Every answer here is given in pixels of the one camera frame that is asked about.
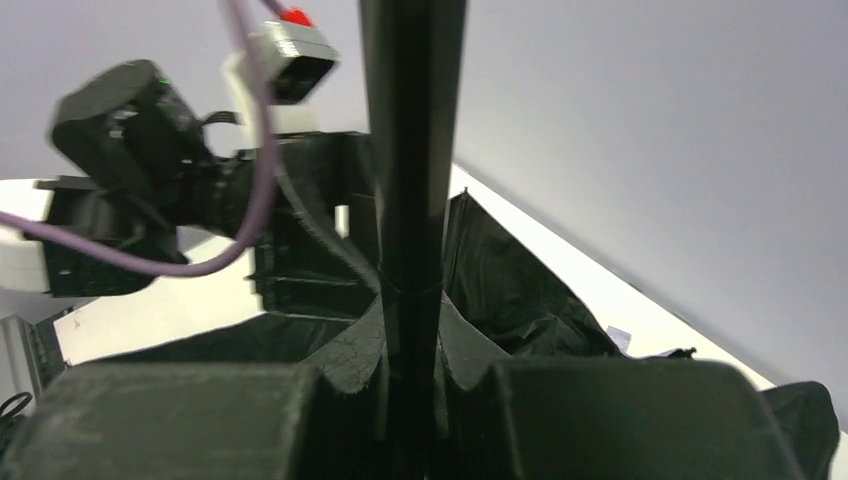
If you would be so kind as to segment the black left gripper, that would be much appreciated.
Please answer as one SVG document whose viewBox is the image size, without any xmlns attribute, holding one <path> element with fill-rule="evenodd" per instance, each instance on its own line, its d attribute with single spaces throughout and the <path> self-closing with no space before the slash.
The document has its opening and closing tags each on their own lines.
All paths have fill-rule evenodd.
<svg viewBox="0 0 848 480">
<path fill-rule="evenodd" d="M 254 291 L 272 314 L 353 322 L 379 290 L 369 137 L 310 133 L 277 146 L 278 190 L 253 249 Z"/>
</svg>

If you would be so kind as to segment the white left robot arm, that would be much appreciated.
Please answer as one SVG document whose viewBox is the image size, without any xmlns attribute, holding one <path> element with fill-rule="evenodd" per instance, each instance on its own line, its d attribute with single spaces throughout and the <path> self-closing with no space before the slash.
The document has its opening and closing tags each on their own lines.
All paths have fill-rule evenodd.
<svg viewBox="0 0 848 480">
<path fill-rule="evenodd" d="M 187 268 L 179 227 L 237 239 L 267 149 L 218 157 L 207 147 L 205 127 L 256 130 L 259 114 L 292 106 L 284 96 L 258 102 L 251 75 L 244 57 L 228 60 L 224 76 L 238 108 L 204 119 L 149 60 L 118 64 L 64 96 L 50 137 L 82 175 L 1 184 L 14 198 L 33 193 L 43 203 L 32 220 L 2 217 L 16 240 L 39 244 L 34 288 L 57 298 L 126 295 L 154 277 L 127 257 Z M 262 306 L 308 318 L 358 318 L 378 292 L 377 275 L 354 239 L 337 233 L 333 214 L 365 200 L 367 139 L 309 132 L 299 118 L 277 121 L 274 130 L 278 156 L 260 193 L 269 216 L 249 226 Z"/>
</svg>

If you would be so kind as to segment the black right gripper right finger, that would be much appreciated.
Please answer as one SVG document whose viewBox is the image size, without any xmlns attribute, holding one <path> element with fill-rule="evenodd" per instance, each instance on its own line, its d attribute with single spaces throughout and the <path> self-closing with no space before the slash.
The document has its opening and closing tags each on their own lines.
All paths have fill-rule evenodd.
<svg viewBox="0 0 848 480">
<path fill-rule="evenodd" d="M 451 479 L 799 479 L 748 380 L 716 362 L 514 358 L 449 301 Z"/>
</svg>

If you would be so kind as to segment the aluminium frame rail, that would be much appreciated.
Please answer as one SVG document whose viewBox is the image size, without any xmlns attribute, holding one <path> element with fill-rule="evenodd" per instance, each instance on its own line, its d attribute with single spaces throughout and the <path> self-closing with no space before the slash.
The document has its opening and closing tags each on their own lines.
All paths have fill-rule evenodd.
<svg viewBox="0 0 848 480">
<path fill-rule="evenodd" d="M 1 319 L 1 402 L 14 394 L 39 396 L 66 370 L 54 321 L 31 324 L 16 315 Z"/>
</svg>

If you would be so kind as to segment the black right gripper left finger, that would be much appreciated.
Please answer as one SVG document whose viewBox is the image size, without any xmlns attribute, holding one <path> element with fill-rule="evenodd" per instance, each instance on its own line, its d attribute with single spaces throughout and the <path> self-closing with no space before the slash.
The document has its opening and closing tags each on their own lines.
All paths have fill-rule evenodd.
<svg viewBox="0 0 848 480">
<path fill-rule="evenodd" d="M 382 306 L 294 363 L 95 361 L 59 375 L 5 479 L 382 479 Z"/>
</svg>

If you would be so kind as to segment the lavender folding umbrella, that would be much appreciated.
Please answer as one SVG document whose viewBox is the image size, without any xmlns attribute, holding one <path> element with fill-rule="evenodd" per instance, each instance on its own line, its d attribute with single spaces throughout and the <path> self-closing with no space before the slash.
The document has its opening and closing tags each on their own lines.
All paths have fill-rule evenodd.
<svg viewBox="0 0 848 480">
<path fill-rule="evenodd" d="M 442 303 L 451 302 L 470 325 L 472 313 L 515 326 L 546 317 L 590 323 L 592 317 L 546 268 L 516 260 L 513 239 L 469 196 L 448 197 L 464 3 L 365 1 L 361 18 L 379 282 L 374 301 L 382 306 L 384 340 L 384 408 L 376 430 L 382 479 L 451 479 Z M 249 38 L 243 43 L 256 100 L 263 102 L 270 88 L 259 79 L 257 50 Z M 236 248 L 249 246 L 250 224 L 269 216 L 260 193 L 278 153 L 270 142 L 270 113 L 257 119 L 267 161 L 257 166 L 257 193 Z M 517 356 L 488 339 L 514 358 L 628 359 L 606 343 L 595 353 Z M 840 432 L 827 389 L 804 382 L 756 392 L 802 470 L 799 479 L 828 478 Z"/>
</svg>

